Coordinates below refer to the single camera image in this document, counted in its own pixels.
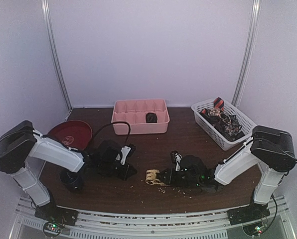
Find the leopard print tie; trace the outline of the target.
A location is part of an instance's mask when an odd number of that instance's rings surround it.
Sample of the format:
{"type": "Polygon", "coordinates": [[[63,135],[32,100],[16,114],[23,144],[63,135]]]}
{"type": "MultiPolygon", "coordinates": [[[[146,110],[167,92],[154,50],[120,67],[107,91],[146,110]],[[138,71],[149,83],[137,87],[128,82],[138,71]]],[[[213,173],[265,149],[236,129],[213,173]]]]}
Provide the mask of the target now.
{"type": "Polygon", "coordinates": [[[145,182],[149,185],[165,186],[165,184],[157,178],[158,173],[160,173],[160,171],[157,169],[147,170],[145,182]]]}

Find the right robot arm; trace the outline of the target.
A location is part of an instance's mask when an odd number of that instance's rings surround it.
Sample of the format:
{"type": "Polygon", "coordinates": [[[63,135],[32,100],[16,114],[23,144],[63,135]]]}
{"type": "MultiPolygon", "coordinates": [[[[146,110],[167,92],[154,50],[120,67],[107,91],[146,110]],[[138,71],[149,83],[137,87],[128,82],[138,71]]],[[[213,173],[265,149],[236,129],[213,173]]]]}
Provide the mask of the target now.
{"type": "Polygon", "coordinates": [[[194,155],[181,156],[177,151],[170,155],[174,167],[156,170],[152,178],[162,185],[202,192],[217,192],[256,164],[267,165],[252,191],[249,205],[228,211],[231,224],[269,216],[268,202],[274,191],[297,165],[291,134],[262,125],[254,127],[251,136],[235,153],[212,168],[207,168],[194,155]]]}

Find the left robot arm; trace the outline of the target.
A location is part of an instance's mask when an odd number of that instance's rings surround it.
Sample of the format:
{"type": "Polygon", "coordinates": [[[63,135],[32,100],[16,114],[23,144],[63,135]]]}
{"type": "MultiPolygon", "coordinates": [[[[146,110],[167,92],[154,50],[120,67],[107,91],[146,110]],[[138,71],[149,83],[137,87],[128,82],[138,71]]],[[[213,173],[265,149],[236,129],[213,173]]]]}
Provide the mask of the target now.
{"type": "Polygon", "coordinates": [[[11,176],[30,197],[37,218],[73,226],[78,212],[57,206],[51,191],[31,171],[26,160],[37,158],[61,166],[61,181],[72,191],[81,189],[81,175],[86,168],[124,181],[137,174],[137,170],[127,163],[127,158],[136,149],[134,145],[119,146],[112,140],[104,140],[98,148],[91,149],[94,137],[91,135],[83,149],[77,149],[42,134],[32,122],[24,120],[0,137],[0,172],[11,176]]]}

